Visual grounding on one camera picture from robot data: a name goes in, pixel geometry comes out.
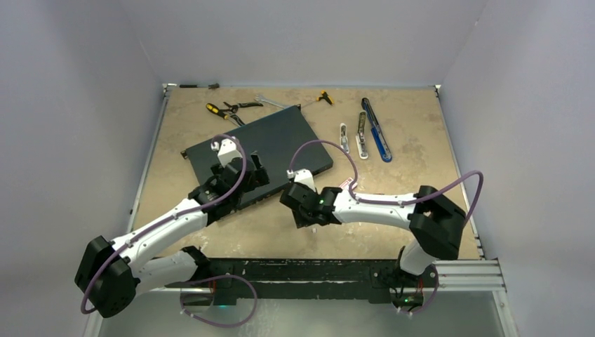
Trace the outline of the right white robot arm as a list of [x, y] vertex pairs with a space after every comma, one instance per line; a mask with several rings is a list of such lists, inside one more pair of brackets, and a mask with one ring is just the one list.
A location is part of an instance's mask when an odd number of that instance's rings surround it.
[[325, 187], [317, 192], [304, 183], [291, 183], [280, 202], [293, 214], [297, 227], [372, 223], [408, 230], [413, 240], [394, 266], [398, 283], [410, 286], [436, 260], [457, 260], [467, 214], [437, 189], [422, 185], [415, 193], [351, 194]]

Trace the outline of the blue stapler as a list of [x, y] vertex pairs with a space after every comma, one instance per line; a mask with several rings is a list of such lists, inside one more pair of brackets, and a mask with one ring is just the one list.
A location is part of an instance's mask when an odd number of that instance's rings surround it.
[[380, 127], [380, 123], [374, 113], [374, 110], [371, 106], [371, 103], [368, 98], [362, 98], [361, 106], [365, 110], [368, 120], [370, 122], [370, 130], [375, 141], [375, 144], [378, 148], [380, 153], [381, 159], [383, 162], [391, 162], [393, 159], [392, 152], [385, 140], [385, 137], [382, 133], [382, 129]]

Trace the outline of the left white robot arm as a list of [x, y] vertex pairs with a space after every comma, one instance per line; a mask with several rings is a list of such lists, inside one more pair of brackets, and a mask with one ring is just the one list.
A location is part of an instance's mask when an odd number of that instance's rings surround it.
[[87, 243], [74, 277], [83, 294], [82, 314], [113, 317], [149, 290], [176, 282], [200, 287], [208, 281], [208, 259], [195, 246], [164, 258], [157, 254], [238, 211], [246, 193], [269, 183], [257, 152], [219, 149], [218, 160], [213, 176], [162, 216], [123, 236], [100, 235]]

